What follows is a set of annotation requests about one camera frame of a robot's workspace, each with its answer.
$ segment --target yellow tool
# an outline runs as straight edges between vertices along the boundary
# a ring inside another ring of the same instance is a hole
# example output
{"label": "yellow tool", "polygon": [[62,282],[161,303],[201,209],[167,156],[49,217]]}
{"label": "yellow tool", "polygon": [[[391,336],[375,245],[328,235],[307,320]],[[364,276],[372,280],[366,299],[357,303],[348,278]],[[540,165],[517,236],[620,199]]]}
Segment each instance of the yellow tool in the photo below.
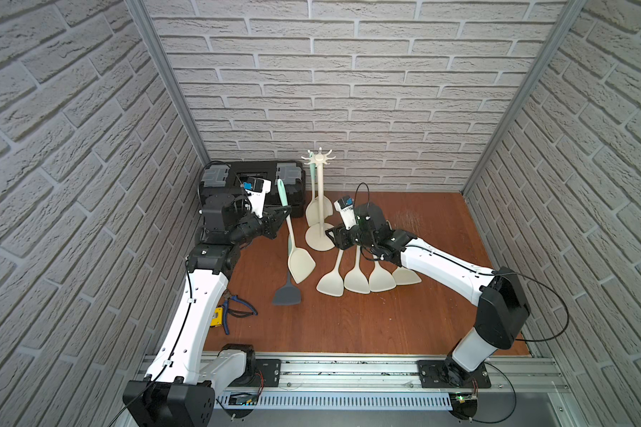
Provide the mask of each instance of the yellow tool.
{"label": "yellow tool", "polygon": [[221,326],[223,324],[223,307],[216,307],[214,310],[214,315],[211,316],[211,326]]}

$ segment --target black mounting plate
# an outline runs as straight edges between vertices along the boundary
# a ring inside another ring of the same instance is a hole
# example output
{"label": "black mounting plate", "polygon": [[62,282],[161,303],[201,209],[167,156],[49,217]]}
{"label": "black mounting plate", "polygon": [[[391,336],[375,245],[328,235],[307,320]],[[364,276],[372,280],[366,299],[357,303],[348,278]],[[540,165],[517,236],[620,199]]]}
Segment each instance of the black mounting plate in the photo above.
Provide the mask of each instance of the black mounting plate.
{"label": "black mounting plate", "polygon": [[[419,360],[418,361],[418,376],[420,377],[420,385],[424,389],[444,389],[453,387],[445,380],[439,377],[439,369],[444,365],[444,360]],[[479,367],[470,372],[470,378],[466,380],[460,387],[462,389],[472,388],[472,379],[477,380],[477,386],[481,389],[491,388],[491,381],[487,374],[487,368],[484,363],[480,363]]]}
{"label": "black mounting plate", "polygon": [[[280,381],[280,359],[256,359],[256,371],[264,376],[264,387],[277,387]],[[258,376],[254,376],[247,384],[230,383],[228,387],[259,387]]]}

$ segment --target gray spatula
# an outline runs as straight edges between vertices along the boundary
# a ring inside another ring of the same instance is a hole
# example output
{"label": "gray spatula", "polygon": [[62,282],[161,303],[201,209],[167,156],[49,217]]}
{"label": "gray spatula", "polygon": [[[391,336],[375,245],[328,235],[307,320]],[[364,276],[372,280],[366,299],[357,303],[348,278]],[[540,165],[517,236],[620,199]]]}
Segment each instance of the gray spatula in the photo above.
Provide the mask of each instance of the gray spatula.
{"label": "gray spatula", "polygon": [[292,284],[290,272],[287,272],[287,283],[275,291],[273,305],[294,305],[301,302],[301,291]]}

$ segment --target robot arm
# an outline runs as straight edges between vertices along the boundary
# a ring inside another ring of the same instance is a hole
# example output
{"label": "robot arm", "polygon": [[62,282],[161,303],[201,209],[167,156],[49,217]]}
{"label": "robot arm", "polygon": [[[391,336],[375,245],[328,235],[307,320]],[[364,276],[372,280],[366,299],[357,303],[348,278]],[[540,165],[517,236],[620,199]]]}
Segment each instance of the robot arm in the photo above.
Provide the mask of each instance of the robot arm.
{"label": "robot arm", "polygon": [[475,324],[447,356],[440,380],[461,387],[497,349],[513,346],[531,311],[517,276],[503,267],[494,271],[461,260],[416,235],[393,230],[376,204],[353,206],[345,196],[335,205],[343,224],[326,231],[340,249],[360,244],[392,262],[453,289],[477,307]]}
{"label": "robot arm", "polygon": [[178,309],[145,379],[128,381],[123,401],[139,426],[205,425],[216,396],[233,381],[254,377],[252,346],[229,344],[201,370],[202,348],[212,316],[228,286],[240,245],[257,236],[275,238],[290,208],[265,208],[271,182],[249,178],[245,194],[216,194],[201,200],[204,226],[186,259]]}
{"label": "robot arm", "polygon": [[482,286],[489,285],[491,279],[489,276],[479,276],[475,272],[489,274],[493,271],[440,251],[421,238],[415,238],[405,246],[401,253],[401,265],[453,289],[474,306],[477,306],[480,300]]}

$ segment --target black motor joint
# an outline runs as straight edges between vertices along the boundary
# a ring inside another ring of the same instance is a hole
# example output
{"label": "black motor joint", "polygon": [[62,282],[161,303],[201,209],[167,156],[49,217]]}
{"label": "black motor joint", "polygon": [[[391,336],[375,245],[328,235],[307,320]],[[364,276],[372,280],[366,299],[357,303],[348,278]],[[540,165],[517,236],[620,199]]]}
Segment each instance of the black motor joint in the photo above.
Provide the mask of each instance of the black motor joint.
{"label": "black motor joint", "polygon": [[325,230],[336,247],[347,250],[355,244],[365,248],[382,261],[401,267],[401,252],[406,244],[416,238],[413,233],[393,230],[382,209],[375,203],[354,207],[356,225],[347,229],[344,224]]}

